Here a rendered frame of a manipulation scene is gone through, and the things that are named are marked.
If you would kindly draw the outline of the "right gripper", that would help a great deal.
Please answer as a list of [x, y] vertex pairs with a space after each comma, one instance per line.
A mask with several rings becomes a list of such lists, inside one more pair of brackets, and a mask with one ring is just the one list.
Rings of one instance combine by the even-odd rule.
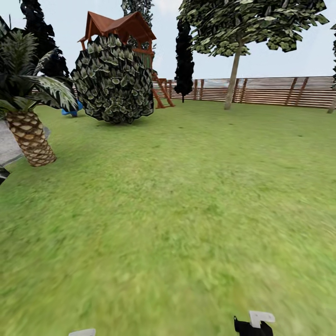
[[238, 321], [234, 317], [234, 327], [240, 336], [273, 336], [271, 328], [264, 321], [261, 321], [260, 328], [255, 328], [249, 322]]

